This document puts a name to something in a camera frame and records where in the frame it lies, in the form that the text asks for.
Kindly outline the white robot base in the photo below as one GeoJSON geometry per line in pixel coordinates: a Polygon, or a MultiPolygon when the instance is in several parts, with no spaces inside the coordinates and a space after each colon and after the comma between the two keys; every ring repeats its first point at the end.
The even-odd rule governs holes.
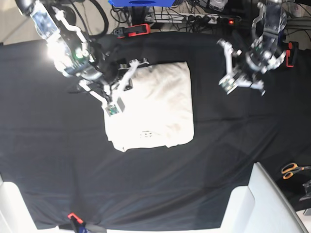
{"type": "Polygon", "coordinates": [[[20,193],[12,182],[0,182],[0,231],[2,233],[58,233],[58,227],[37,229],[20,193]]]}
{"type": "Polygon", "coordinates": [[[222,233],[307,233],[305,225],[260,163],[252,168],[248,185],[230,194],[222,233]]]}

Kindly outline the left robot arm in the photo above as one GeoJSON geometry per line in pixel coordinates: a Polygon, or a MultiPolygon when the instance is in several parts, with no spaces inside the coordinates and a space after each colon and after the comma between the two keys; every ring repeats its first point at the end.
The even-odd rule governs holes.
{"type": "Polygon", "coordinates": [[[264,95],[264,82],[258,75],[277,69],[285,60],[286,52],[278,45],[280,32],[286,25],[286,13],[281,0],[258,2],[259,15],[251,27],[252,43],[242,53],[244,59],[234,76],[234,87],[257,89],[264,95]]]}

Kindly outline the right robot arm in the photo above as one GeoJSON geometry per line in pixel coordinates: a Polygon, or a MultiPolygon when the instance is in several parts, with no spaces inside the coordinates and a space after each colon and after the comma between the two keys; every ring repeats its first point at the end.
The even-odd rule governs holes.
{"type": "Polygon", "coordinates": [[[105,92],[127,91],[133,83],[129,65],[117,61],[120,45],[114,34],[107,34],[108,19],[99,3],[104,29],[90,35],[76,25],[80,12],[72,0],[17,0],[23,16],[30,18],[38,35],[45,40],[55,68],[65,77],[78,77],[105,92]]]}

